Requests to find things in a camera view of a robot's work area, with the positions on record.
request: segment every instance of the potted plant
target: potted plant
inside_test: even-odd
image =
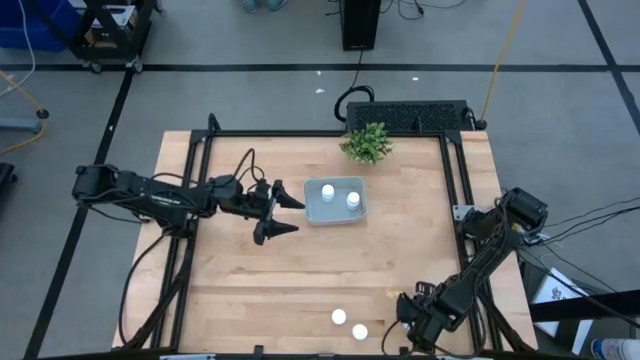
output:
[[[347,158],[357,162],[375,165],[393,150],[384,123],[367,124],[364,129],[351,131],[345,137],[348,140],[340,144],[340,149]]]

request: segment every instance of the wooden tabletop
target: wooden tabletop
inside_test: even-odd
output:
[[[188,139],[189,132],[165,133],[156,172],[182,174]],[[215,138],[209,176],[232,173],[253,147],[267,180],[282,179],[287,192],[301,201],[307,179],[363,177],[368,215],[357,224],[315,227],[303,211],[277,208],[274,218],[298,225],[300,231],[264,246],[253,243],[255,221],[223,213],[202,220],[181,352],[248,353],[264,345],[267,353],[380,354],[382,335],[395,320],[397,293],[412,293],[416,281],[437,284],[460,271],[437,139],[394,138],[394,155],[376,166],[347,161],[338,148],[341,141]],[[487,135],[463,133],[463,142],[476,204],[492,206],[500,187]],[[458,179],[453,147],[450,154]],[[459,181],[457,185],[462,199]],[[159,233],[157,225],[142,227],[136,258]],[[128,337],[158,301],[168,244],[165,240],[151,252],[133,275],[123,322]],[[524,341],[537,347],[515,255],[493,274],[491,284],[498,308]],[[342,326],[331,321],[337,308],[347,313]],[[172,318],[173,309],[165,324]],[[369,331],[363,341],[351,335],[359,323]],[[164,331],[163,344],[169,332]],[[406,330],[396,327],[387,352],[409,346],[405,335]],[[114,343],[119,344],[117,337]],[[438,344],[472,353],[468,323],[455,333],[443,332]]]

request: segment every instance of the gray floor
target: gray floor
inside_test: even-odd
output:
[[[324,16],[336,5],[325,0],[290,0],[279,13],[260,11],[251,16],[231,0],[164,0],[164,4],[167,10],[155,19],[143,56],[147,64],[355,63],[358,59],[357,53],[341,50],[338,18]],[[640,30],[634,16],[640,3],[589,4],[618,63],[640,64],[634,36],[638,31],[632,31]],[[469,0],[451,10],[427,9],[420,21],[402,20],[392,9],[381,16],[376,49],[366,52],[363,62],[491,64],[516,6],[513,0]],[[414,9],[403,10],[409,15]],[[38,53],[37,60],[78,63],[68,53]],[[23,52],[0,50],[0,64],[28,61]],[[529,1],[505,62],[604,64],[574,0]],[[136,75],[108,162],[150,174],[162,133],[203,127],[209,112],[216,113],[226,129],[339,129],[342,124],[333,118],[333,104],[353,75],[351,71]],[[640,96],[640,74],[624,77]],[[93,161],[122,78],[119,72],[99,76],[37,72],[26,85],[52,118],[39,142],[0,157],[15,163],[21,178],[0,216],[2,359],[15,359],[24,352],[75,213],[70,196],[74,168]],[[363,71],[358,83],[373,86],[381,100],[466,99],[479,113],[490,78],[490,73],[473,72]],[[33,108],[18,93],[0,99],[0,116],[31,114]],[[488,120],[501,185],[521,186],[547,201],[550,221],[638,196],[640,137],[610,74],[501,73]],[[4,148],[26,136],[0,133],[0,145]],[[638,288],[640,280],[625,271],[640,267],[636,216],[621,216],[553,248],[617,290]],[[109,348],[137,234],[135,225],[89,215],[42,355]],[[542,257],[544,250],[534,251]],[[597,286],[551,256],[544,256],[544,261]],[[618,336],[614,328],[605,324],[594,333]]]

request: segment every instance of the black metal frame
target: black metal frame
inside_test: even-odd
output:
[[[218,126],[215,126],[214,131],[210,130],[192,130],[191,137],[189,140],[189,149],[187,151],[187,159],[184,168],[184,178],[191,179],[193,173],[193,167],[195,165],[195,156],[200,143],[204,144],[204,151],[202,154],[201,164],[198,179],[199,181],[204,181],[208,172],[208,164],[211,156],[211,151],[213,148],[213,139],[214,137],[339,137],[345,134],[345,130],[220,130]],[[454,145],[456,151],[456,158],[458,162],[458,168],[460,171],[462,189],[464,193],[464,202],[467,205],[472,205],[473,203],[473,194],[471,189],[471,182],[469,179],[469,174],[466,168],[466,160],[464,156],[464,149],[462,146],[462,139],[459,131],[445,131],[445,132],[428,132],[422,134],[416,134],[412,132],[391,132],[389,134],[391,137],[419,137],[419,138],[431,138],[437,139],[439,141],[441,156],[442,156],[442,164],[444,169],[445,182],[447,185],[447,193],[449,197],[449,205],[450,205],[450,214],[451,214],[451,223],[454,229],[454,233],[456,233],[456,220],[453,214],[453,206],[458,205],[458,198],[456,195],[456,187],[453,177],[453,170],[451,167],[451,157],[449,155],[448,144],[451,142]],[[183,187],[189,186],[188,180],[184,180],[182,183]],[[186,266],[190,269],[193,261],[193,256],[189,256],[189,254],[193,254],[196,247],[196,238],[197,238],[197,226],[198,221],[193,220],[192,224],[190,224],[193,229],[192,235],[184,238],[186,241],[186,249],[185,249],[185,257],[183,261],[186,261]],[[167,295],[169,285],[172,283],[173,274],[175,270],[175,265],[177,261],[179,243],[183,239],[172,238],[171,244],[169,246],[169,252],[167,256],[167,263],[165,266],[165,273],[163,276],[162,288],[160,296],[163,297]],[[465,240],[456,236],[456,246],[458,249],[458,257],[459,262],[462,268],[468,265],[469,254],[466,251]],[[177,349],[179,348],[180,343],[180,335],[182,330],[182,324],[184,320],[184,311],[186,306],[186,297],[187,290],[189,286],[189,277],[190,272],[186,274],[186,281],[184,281],[183,286],[178,291],[178,298],[176,304],[176,315],[174,317],[171,338],[169,347],[160,347],[160,342],[162,338],[162,331],[164,326],[164,314],[161,316],[160,321],[156,325],[153,330],[153,334],[151,336],[151,348],[150,349],[134,349],[134,350],[116,350],[108,353],[100,353],[100,354],[81,354],[81,355],[72,355],[65,357],[57,357],[56,359],[85,359],[85,358],[98,358],[98,359],[128,359],[128,358],[136,358],[136,359],[157,359],[160,355],[170,355],[177,354]],[[487,296],[490,298],[491,291],[490,287],[487,285],[486,289],[483,289],[487,293]],[[480,339],[481,332],[478,324],[478,318],[475,311],[477,311],[477,306],[472,312],[472,316],[470,317],[471,324],[471,334],[473,339],[474,348],[477,350],[480,349]],[[492,337],[492,345],[494,348],[494,352],[492,352],[492,356],[495,358],[504,358],[504,359],[513,359],[517,358],[518,354],[502,352],[502,343],[500,342],[500,336],[497,326],[493,321],[489,321],[488,323],[489,331]],[[294,354],[294,355],[278,355],[278,354],[262,354],[263,348],[260,345],[256,346],[256,354],[216,354],[216,359],[239,359],[239,358],[247,358],[247,356],[257,355],[258,358],[282,358],[282,359],[294,359],[294,358],[313,358],[317,357],[318,354]],[[388,358],[383,355],[380,356],[362,356],[362,355],[334,355],[334,358],[340,359],[363,359],[363,358]]]
[[[151,25],[151,14],[156,7],[157,0],[137,0],[138,19],[135,31],[128,36],[113,20],[113,17],[107,11],[104,0],[84,0],[87,5],[75,36],[69,40],[58,25],[40,8],[36,0],[24,0],[26,4],[36,13],[42,22],[56,35],[67,49],[75,55],[76,58],[98,63],[104,59],[123,59],[133,61],[137,58],[142,48],[146,34]],[[115,48],[111,47],[94,47],[90,46],[84,39],[84,34],[91,28],[94,19],[98,19],[103,29],[112,35],[116,44]]]

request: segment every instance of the computer tower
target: computer tower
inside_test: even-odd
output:
[[[382,0],[339,0],[342,48],[371,50],[376,43]]]

